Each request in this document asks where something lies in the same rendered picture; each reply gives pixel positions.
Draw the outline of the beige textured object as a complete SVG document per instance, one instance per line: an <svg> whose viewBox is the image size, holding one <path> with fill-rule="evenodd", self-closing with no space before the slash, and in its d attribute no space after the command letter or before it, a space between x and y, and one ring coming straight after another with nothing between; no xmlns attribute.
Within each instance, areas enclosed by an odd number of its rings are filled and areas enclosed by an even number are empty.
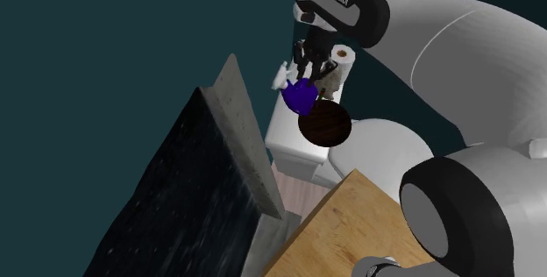
<svg viewBox="0 0 547 277"><path fill-rule="evenodd" d="M339 91L342 85L342 75L338 71L332 71L324 78L316 81L316 87L319 92L323 93L323 99L334 99L334 93Z"/></svg>

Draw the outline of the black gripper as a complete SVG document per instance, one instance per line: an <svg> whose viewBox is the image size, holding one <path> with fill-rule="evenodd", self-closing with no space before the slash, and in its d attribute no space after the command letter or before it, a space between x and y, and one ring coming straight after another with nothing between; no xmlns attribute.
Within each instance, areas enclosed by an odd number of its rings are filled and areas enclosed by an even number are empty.
<svg viewBox="0 0 547 277"><path fill-rule="evenodd" d="M323 79L337 68L337 63L329 59L333 47L333 32L317 26L308 29L305 40L296 41L293 45L293 62L296 65L299 81L303 78L309 61L312 63L310 82Z"/></svg>

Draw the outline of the white spray bottle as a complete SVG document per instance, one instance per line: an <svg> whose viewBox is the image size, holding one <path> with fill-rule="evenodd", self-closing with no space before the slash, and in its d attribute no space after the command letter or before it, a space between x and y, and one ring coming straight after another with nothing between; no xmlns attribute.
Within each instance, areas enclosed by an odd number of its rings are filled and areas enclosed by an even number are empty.
<svg viewBox="0 0 547 277"><path fill-rule="evenodd" d="M283 61L272 81L271 89L283 90L289 86L293 86L295 83L295 79L293 78L294 67L295 64L293 61L290 63Z"/></svg>

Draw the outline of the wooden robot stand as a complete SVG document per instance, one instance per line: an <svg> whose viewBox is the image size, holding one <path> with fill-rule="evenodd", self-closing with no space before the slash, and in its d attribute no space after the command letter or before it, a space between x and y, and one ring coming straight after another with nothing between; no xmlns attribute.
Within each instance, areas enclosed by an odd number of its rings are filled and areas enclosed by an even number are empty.
<svg viewBox="0 0 547 277"><path fill-rule="evenodd" d="M351 277L366 256L391 256L404 267L433 260L400 205L353 170L309 213L261 277Z"/></svg>

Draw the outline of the black speckled vanity counter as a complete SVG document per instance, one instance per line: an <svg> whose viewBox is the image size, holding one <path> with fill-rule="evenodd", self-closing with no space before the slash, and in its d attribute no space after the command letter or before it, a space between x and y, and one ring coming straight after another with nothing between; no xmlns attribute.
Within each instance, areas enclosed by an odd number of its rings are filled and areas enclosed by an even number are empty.
<svg viewBox="0 0 547 277"><path fill-rule="evenodd" d="M300 222L230 56L195 89L82 277L260 277Z"/></svg>

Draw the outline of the dark brown round plate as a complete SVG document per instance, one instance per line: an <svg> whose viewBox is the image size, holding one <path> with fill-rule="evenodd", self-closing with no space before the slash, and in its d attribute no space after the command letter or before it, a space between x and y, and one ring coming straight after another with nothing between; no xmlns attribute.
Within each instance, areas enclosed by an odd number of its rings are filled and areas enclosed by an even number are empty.
<svg viewBox="0 0 547 277"><path fill-rule="evenodd" d="M298 127L310 143L330 148L348 139L352 120L343 106L321 99L315 101L308 115L298 117Z"/></svg>

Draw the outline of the white paper roll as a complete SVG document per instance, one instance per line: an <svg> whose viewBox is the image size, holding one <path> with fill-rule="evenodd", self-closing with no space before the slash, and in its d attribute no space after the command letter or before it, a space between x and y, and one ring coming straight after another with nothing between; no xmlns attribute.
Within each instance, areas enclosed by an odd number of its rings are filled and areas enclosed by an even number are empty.
<svg viewBox="0 0 547 277"><path fill-rule="evenodd" d="M331 58L337 63L337 68L333 71L333 84L335 89L340 89L356 60L355 52L346 45L335 45L331 50Z"/></svg>

